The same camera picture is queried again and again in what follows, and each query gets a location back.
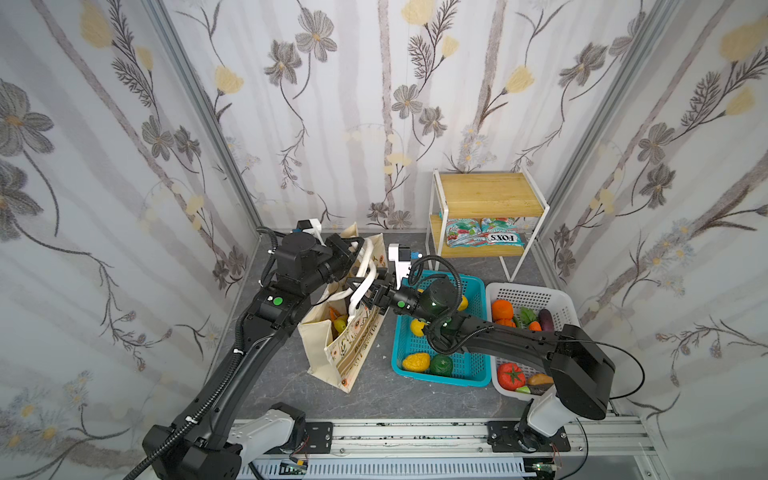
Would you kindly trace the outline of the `cream floral tote bag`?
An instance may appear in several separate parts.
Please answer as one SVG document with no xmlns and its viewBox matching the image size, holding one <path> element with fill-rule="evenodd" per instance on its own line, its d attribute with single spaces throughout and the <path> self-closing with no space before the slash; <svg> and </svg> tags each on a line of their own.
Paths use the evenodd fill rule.
<svg viewBox="0 0 768 480">
<path fill-rule="evenodd" d="M 346 275 L 325 288 L 298 326 L 308 373 L 345 393 L 352 390 L 384 320 L 381 308 L 365 306 L 363 296 L 346 284 L 354 277 L 374 279 L 387 268 L 383 235 L 369 236 L 361 246 Z"/>
</svg>

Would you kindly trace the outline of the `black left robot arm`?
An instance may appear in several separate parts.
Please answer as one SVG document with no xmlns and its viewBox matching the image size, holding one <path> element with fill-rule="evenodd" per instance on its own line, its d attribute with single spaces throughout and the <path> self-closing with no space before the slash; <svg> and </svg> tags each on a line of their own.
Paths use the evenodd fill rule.
<svg viewBox="0 0 768 480">
<path fill-rule="evenodd" d="M 245 396 L 311 309 L 312 294 L 343 280 L 364 246 L 361 237 L 319 240 L 300 229 L 257 231 L 270 241 L 270 257 L 260 290 L 237 320 L 229 352 L 170 425 L 150 428 L 142 442 L 145 457 L 127 478 L 148 469 L 160 479 L 236 478 L 244 448 L 229 434 Z"/>
</svg>

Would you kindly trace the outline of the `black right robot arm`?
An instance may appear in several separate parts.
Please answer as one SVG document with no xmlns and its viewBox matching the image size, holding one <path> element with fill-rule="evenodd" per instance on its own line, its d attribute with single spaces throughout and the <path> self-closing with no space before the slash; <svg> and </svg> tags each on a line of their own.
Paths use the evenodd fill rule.
<svg viewBox="0 0 768 480">
<path fill-rule="evenodd" d="M 447 263 L 441 273 L 422 278 L 424 259 L 414 261 L 405 275 L 380 271 L 352 281 L 353 304 L 392 310 L 425 321 L 429 346 L 437 353 L 459 351 L 501 357 L 537 367 L 553 386 L 530 401 L 513 428 L 520 437 L 543 441 L 566 424 L 606 418 L 616 366 L 605 353 L 606 343 L 592 339 L 580 326 L 531 332 L 501 326 L 460 310 L 463 283 Z"/>
</svg>

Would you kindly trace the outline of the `teal candy bag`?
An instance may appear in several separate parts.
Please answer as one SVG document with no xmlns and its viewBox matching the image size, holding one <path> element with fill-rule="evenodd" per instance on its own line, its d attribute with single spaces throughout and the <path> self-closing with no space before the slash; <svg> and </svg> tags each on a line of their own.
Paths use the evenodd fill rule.
<svg viewBox="0 0 768 480">
<path fill-rule="evenodd" d="M 449 219 L 446 225 L 445 243 L 450 248 L 482 245 L 481 224 L 476 219 Z"/>
</svg>

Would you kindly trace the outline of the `Fox's candy bag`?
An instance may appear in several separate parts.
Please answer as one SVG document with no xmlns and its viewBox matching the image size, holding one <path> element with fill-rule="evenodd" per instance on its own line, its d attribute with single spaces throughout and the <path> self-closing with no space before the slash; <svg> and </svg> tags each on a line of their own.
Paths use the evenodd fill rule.
<svg viewBox="0 0 768 480">
<path fill-rule="evenodd" d="M 513 218 L 483 218 L 481 235 L 488 245 L 519 247 L 524 245 Z"/>
</svg>

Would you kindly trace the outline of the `yellow lemon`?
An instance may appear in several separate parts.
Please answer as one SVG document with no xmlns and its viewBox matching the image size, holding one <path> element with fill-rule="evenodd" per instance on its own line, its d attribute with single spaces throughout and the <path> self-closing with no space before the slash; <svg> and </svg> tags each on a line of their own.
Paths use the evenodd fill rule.
<svg viewBox="0 0 768 480">
<path fill-rule="evenodd" d="M 418 338 L 425 336 L 425 328 L 427 324 L 420 319 L 413 319 L 410 323 L 410 332 L 412 335 Z"/>
</svg>

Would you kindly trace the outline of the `green bell pepper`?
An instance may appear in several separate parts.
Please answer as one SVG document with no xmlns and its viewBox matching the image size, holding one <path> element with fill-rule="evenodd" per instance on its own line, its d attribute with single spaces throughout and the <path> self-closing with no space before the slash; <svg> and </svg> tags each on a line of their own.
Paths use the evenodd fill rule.
<svg viewBox="0 0 768 480">
<path fill-rule="evenodd" d="M 454 363 L 450 356 L 437 354 L 430 362 L 429 373 L 431 375 L 451 377 L 454 370 Z"/>
</svg>

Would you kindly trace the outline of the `yellow bumpy citrus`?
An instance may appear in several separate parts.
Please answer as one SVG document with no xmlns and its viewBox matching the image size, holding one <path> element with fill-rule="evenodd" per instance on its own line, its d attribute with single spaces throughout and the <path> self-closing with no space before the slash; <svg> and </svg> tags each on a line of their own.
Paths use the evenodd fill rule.
<svg viewBox="0 0 768 480">
<path fill-rule="evenodd" d="M 414 353 L 406 356 L 401 362 L 401 368 L 408 372 L 424 373 L 430 369 L 431 356 L 428 353 Z"/>
</svg>

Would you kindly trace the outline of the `orange tangerine in white basket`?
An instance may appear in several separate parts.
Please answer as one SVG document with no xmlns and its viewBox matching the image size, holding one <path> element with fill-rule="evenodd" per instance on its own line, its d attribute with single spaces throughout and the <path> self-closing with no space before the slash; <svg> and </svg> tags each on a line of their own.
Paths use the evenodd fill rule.
<svg viewBox="0 0 768 480">
<path fill-rule="evenodd" d="M 491 318 L 494 322 L 513 320 L 515 316 L 513 304 L 505 299 L 497 299 L 491 304 Z"/>
</svg>

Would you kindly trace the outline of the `white wooden two-tier shelf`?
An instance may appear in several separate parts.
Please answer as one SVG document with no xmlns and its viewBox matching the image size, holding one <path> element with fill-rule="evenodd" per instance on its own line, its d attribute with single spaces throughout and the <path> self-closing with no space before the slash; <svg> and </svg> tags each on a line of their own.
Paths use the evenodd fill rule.
<svg viewBox="0 0 768 480">
<path fill-rule="evenodd" d="M 518 173 L 432 172 L 428 202 L 425 250 L 447 259 L 491 258 L 501 263 L 505 278 L 513 282 L 530 253 L 550 205 L 527 170 Z M 532 219 L 532 231 L 522 235 L 521 246 L 498 245 L 450 247 L 447 244 L 451 219 Z"/>
</svg>

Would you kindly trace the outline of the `red tomato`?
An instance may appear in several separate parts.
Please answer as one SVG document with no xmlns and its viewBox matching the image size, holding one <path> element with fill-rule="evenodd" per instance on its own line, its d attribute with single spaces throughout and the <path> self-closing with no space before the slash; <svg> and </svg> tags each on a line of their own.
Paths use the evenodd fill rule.
<svg viewBox="0 0 768 480">
<path fill-rule="evenodd" d="M 527 386 L 526 376 L 516 363 L 503 363 L 498 366 L 496 373 L 498 384 L 503 390 L 517 391 Z"/>
</svg>

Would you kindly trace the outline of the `brown potato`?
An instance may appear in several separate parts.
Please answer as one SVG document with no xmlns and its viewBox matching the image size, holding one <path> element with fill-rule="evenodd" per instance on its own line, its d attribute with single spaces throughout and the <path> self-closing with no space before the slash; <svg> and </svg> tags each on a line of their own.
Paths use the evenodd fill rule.
<svg viewBox="0 0 768 480">
<path fill-rule="evenodd" d="M 552 377 L 545 374 L 535 374 L 530 376 L 527 379 L 527 384 L 529 386 L 534 386 L 534 387 L 544 386 L 544 385 L 553 385 L 554 380 Z"/>
</svg>

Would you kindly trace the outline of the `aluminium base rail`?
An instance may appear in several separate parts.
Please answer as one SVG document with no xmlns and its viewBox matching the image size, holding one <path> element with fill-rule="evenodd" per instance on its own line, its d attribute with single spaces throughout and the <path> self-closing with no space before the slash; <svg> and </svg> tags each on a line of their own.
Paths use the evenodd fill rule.
<svg viewBox="0 0 768 480">
<path fill-rule="evenodd" d="M 238 420 L 164 479 L 666 479 L 639 419 L 577 420 L 533 453 L 510 419 Z"/>
</svg>

